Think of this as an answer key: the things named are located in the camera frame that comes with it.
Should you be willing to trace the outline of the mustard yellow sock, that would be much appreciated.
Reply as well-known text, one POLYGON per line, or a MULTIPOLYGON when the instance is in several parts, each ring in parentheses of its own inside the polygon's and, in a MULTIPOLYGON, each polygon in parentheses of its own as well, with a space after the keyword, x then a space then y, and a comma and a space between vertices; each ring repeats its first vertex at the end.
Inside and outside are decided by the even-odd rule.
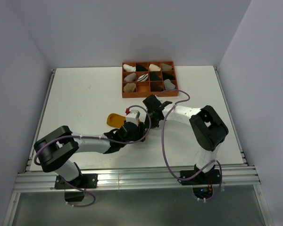
POLYGON ((116 113, 111 113, 107 118, 107 124, 113 128, 121 128, 125 125, 125 116, 116 113))

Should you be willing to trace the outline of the dark brown sock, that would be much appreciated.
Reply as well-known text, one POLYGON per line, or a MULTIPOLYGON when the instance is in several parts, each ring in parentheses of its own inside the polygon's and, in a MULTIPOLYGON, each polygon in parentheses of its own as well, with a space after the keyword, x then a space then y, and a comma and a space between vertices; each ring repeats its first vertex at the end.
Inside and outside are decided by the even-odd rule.
POLYGON ((160 86, 159 83, 157 83, 157 82, 151 82, 151 83, 150 83, 150 90, 151 90, 151 92, 161 92, 161 91, 163 91, 164 89, 160 86))

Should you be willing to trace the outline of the grey sock black stripes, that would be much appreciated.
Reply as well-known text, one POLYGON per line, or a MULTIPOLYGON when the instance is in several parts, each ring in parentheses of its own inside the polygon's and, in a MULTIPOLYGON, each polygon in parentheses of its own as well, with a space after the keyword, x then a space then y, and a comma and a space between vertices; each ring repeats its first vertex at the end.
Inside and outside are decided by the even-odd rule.
POLYGON ((171 80, 164 80, 164 88, 165 90, 176 90, 176 85, 171 82, 171 80))

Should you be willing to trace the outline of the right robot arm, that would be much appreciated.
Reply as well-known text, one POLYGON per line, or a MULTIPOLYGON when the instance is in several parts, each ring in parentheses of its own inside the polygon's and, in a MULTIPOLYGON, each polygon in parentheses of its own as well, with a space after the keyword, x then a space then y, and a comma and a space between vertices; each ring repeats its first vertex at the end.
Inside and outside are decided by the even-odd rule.
POLYGON ((168 164, 165 152, 165 124, 167 120, 190 125, 194 136, 200 146, 200 154, 194 165, 195 179, 204 184, 211 178, 215 170, 216 154, 222 142, 224 142, 229 130, 214 108, 207 105, 203 108, 191 108, 179 105, 181 101, 161 102, 155 95, 150 95, 143 100, 147 112, 150 115, 152 128, 161 128, 161 146, 165 164, 173 177, 177 177, 168 164))

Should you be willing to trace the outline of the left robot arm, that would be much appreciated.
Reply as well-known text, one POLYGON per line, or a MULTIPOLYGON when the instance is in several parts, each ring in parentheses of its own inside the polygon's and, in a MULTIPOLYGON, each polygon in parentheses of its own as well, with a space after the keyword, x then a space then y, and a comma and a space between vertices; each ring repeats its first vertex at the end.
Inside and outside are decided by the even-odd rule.
POLYGON ((83 177, 77 164, 70 161, 71 156, 76 152, 115 153, 128 144, 143 142, 148 131, 143 122, 138 125, 126 122, 121 128, 98 136, 73 133, 68 126, 61 126, 34 144, 34 163, 44 172, 60 175, 71 188, 77 188, 83 177))

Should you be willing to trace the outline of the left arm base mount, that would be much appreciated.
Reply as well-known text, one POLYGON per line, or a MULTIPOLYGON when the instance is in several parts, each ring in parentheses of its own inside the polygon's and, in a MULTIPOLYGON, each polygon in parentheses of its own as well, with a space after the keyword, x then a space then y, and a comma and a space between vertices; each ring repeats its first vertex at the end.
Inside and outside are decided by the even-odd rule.
POLYGON ((73 189, 73 187, 80 188, 82 190, 97 188, 98 174, 82 174, 78 178, 65 182, 65 180, 60 176, 56 176, 56 182, 54 185, 55 190, 64 190, 64 198, 66 202, 76 204, 81 202, 85 193, 83 191, 77 190, 75 192, 67 192, 66 190, 73 189))

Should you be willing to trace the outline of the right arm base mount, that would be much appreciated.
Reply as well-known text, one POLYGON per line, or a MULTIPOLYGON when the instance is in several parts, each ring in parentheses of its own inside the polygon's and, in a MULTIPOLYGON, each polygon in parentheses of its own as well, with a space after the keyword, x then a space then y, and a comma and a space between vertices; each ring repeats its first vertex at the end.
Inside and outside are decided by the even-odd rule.
POLYGON ((177 181, 183 186, 196 186, 192 188, 193 196, 198 202, 207 202, 222 191, 222 172, 213 167, 209 172, 201 172, 194 178, 187 180, 199 171, 198 168, 193 170, 181 170, 180 179, 177 181))

